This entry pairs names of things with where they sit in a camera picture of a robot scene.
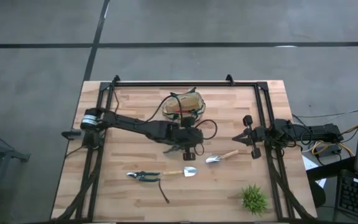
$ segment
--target butcher block tabletop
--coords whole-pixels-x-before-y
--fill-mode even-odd
[[[292,119],[284,82],[274,80],[267,83],[275,117]],[[99,84],[100,82],[84,82],[73,128],[80,128],[85,109],[96,106]],[[170,92],[184,93],[192,88],[193,86],[116,87],[115,94],[119,100],[117,113],[132,118],[147,119]],[[246,86],[199,86],[196,91],[206,103],[206,110],[200,121],[213,119],[218,124],[218,133],[215,138],[204,141],[205,153],[196,156],[195,161],[184,161],[181,151],[163,154],[163,151],[170,146],[153,142],[141,134],[117,128],[108,129],[94,222],[277,220],[263,145],[260,145],[262,156],[252,159],[250,146],[231,140],[232,137],[243,132],[245,127],[242,119],[247,114],[253,117],[253,127],[260,126],[254,89]],[[263,99],[262,96],[264,112],[267,114]],[[114,110],[116,106],[117,102],[113,97],[110,109]],[[154,119],[165,120],[161,110]],[[214,126],[209,122],[201,124],[198,128],[203,130],[206,138],[214,133]],[[70,141],[67,153],[80,147],[81,141],[80,139]],[[51,218],[61,215],[78,193],[86,150],[80,149],[65,159]],[[223,155],[233,150],[239,150],[239,154],[216,164],[205,163],[205,159],[212,154]],[[197,147],[197,151],[201,153],[202,147]],[[291,191],[306,210],[316,216],[300,149],[286,148],[284,163]],[[164,200],[158,182],[140,182],[126,176],[127,172],[175,171],[185,166],[197,168],[198,173],[193,177],[160,176],[161,187],[170,203]],[[241,204],[242,189],[254,184],[267,196],[267,211],[262,216],[252,215]],[[85,198],[84,217],[88,211],[89,197],[90,190]],[[280,200],[286,216],[285,200],[281,191]]]

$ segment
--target small plant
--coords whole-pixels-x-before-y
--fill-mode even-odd
[[[242,206],[248,208],[253,215],[262,216],[266,212],[266,196],[260,192],[260,187],[248,186],[242,189]]]

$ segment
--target gray concrete floor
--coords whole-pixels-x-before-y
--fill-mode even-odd
[[[0,0],[0,44],[90,43],[102,4]],[[101,42],[358,41],[355,0],[112,0],[106,15]],[[0,223],[48,220],[67,146],[60,132],[72,124],[89,54],[0,49],[0,137],[32,154],[28,163],[10,166]],[[222,80],[228,73],[238,80],[284,80],[298,115],[358,109],[358,47],[99,49],[91,80],[116,74],[123,80]],[[333,122],[350,128],[358,113]],[[348,144],[354,152],[356,142]],[[335,185],[330,179],[325,187],[326,205],[334,204]],[[318,209],[325,220],[332,213]]]

